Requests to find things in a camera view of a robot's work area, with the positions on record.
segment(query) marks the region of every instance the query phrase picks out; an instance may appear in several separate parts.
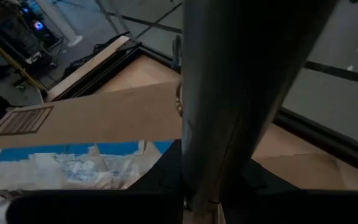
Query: yellow cable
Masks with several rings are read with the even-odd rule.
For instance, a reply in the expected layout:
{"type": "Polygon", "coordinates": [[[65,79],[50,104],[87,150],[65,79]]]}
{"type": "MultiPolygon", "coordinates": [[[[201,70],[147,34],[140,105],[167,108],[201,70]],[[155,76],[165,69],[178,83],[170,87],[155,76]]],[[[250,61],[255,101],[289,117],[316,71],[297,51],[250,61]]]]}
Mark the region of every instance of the yellow cable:
{"type": "Polygon", "coordinates": [[[41,90],[45,90],[48,91],[44,86],[42,86],[39,82],[37,82],[36,80],[34,80],[10,55],[8,55],[7,53],[5,53],[5,51],[0,48],[0,54],[8,61],[8,63],[10,63],[14,68],[19,69],[24,76],[26,76],[30,82],[31,85],[34,86],[35,88],[40,88],[41,90]]]}

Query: blue light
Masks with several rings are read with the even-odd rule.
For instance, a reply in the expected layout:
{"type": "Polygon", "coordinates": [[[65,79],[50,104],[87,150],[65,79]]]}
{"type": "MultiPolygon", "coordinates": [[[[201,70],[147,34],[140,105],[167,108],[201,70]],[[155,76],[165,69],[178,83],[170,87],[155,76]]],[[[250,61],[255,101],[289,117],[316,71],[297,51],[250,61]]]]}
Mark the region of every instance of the blue light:
{"type": "Polygon", "coordinates": [[[35,22],[34,27],[37,30],[42,30],[44,28],[44,25],[41,22],[37,21],[37,22],[35,22]]]}

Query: gray metal pole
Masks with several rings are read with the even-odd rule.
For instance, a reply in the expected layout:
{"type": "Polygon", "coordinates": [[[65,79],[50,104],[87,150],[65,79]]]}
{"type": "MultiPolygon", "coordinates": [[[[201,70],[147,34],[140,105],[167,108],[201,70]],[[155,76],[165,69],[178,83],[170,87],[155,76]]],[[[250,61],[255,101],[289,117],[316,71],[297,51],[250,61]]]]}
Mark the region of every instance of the gray metal pole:
{"type": "Polygon", "coordinates": [[[239,177],[335,3],[185,1],[182,169],[195,212],[239,177]]]}

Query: floor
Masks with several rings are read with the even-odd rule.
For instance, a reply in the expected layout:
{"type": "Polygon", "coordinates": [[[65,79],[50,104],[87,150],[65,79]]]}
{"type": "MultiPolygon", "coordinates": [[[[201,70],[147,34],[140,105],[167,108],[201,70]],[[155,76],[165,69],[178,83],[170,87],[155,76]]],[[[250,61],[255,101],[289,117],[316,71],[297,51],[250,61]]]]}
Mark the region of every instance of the floor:
{"type": "MultiPolygon", "coordinates": [[[[126,24],[134,37],[164,54],[172,54],[172,40],[183,29],[183,6],[179,0],[109,0],[101,1],[107,11],[118,9],[126,16],[126,24]]],[[[64,43],[58,56],[58,68],[43,77],[42,83],[52,87],[62,77],[67,65],[91,53],[95,44],[115,36],[113,28],[100,13],[98,5],[90,0],[57,0],[55,5],[78,35],[84,39],[75,47],[64,43]]],[[[119,32],[124,32],[116,17],[111,20],[119,32]]],[[[59,35],[47,19],[46,25],[59,35]]],[[[325,30],[320,35],[309,60],[358,72],[358,3],[340,1],[325,30]]],[[[10,86],[17,77],[0,82],[0,94],[15,105],[40,103],[35,90],[25,91],[10,86]]],[[[313,121],[358,140],[358,83],[323,73],[302,70],[289,92],[284,107],[313,121]]]]}

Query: black frame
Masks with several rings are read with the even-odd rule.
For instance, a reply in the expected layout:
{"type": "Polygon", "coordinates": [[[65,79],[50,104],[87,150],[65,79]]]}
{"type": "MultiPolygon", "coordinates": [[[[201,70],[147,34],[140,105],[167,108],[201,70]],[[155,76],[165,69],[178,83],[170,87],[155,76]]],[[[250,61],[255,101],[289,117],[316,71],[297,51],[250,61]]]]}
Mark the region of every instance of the black frame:
{"type": "MultiPolygon", "coordinates": [[[[119,47],[114,54],[79,79],[53,101],[93,94],[142,55],[146,55],[160,62],[162,65],[170,67],[177,73],[181,72],[180,67],[172,68],[172,58],[168,55],[144,46],[140,42],[128,40],[128,42],[119,47]]],[[[358,141],[283,107],[280,108],[273,123],[358,168],[358,141]]]]}

